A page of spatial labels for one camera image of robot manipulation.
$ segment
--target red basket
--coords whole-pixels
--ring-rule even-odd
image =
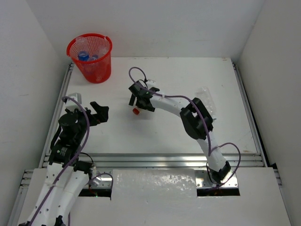
[[[76,49],[75,39],[73,39],[67,47],[67,55],[71,57],[84,77],[92,83],[101,83],[106,81],[111,75],[111,50],[112,42],[109,37],[101,34],[83,34],[88,41],[89,56],[97,52],[100,46],[108,47],[109,51],[101,58],[94,61],[80,61],[78,51]]]

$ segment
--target white wall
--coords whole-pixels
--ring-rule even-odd
[[[115,57],[231,57],[236,60],[264,0],[27,2],[63,57],[74,37],[98,32],[112,39]]]
[[[301,225],[301,1],[266,0],[239,61],[293,225]]]
[[[24,170],[38,166],[65,66],[22,0],[1,1],[0,50],[0,225],[4,226]]]

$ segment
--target basket rim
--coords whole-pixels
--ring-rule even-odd
[[[101,58],[97,59],[97,60],[93,60],[93,61],[81,61],[81,60],[78,60],[78,59],[75,59],[73,57],[70,56],[70,49],[71,49],[71,46],[75,43],[75,40],[77,37],[89,37],[89,36],[96,36],[96,37],[100,37],[100,38],[103,38],[103,39],[106,39],[108,40],[109,44],[110,44],[110,49],[109,51],[104,55],[102,56]],[[97,34],[97,33],[87,33],[87,34],[82,34],[82,35],[79,35],[75,37],[68,45],[67,47],[67,50],[66,50],[66,54],[67,56],[69,56],[75,63],[80,63],[80,64],[94,64],[94,63],[97,63],[97,62],[100,62],[102,61],[103,59],[105,59],[112,51],[112,41],[111,39],[108,37],[108,36],[103,36],[101,34]]]

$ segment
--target wall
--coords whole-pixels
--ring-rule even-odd
[[[108,35],[115,57],[231,57],[264,0],[27,0],[60,56],[76,36]]]
[[[0,31],[0,225],[4,226],[24,170],[38,166],[66,67],[25,1],[1,1]]]
[[[301,1],[266,0],[239,61],[293,225],[301,225]]]

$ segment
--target red plastic basket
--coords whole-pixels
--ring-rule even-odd
[[[109,51],[101,58],[94,61],[80,61],[76,49],[75,39],[67,47],[67,55],[71,57],[76,66],[82,72],[84,77],[92,83],[101,83],[106,81],[111,75],[111,50],[112,42],[107,36],[101,34],[83,34],[88,41],[89,55],[97,52],[100,46],[108,47]]]

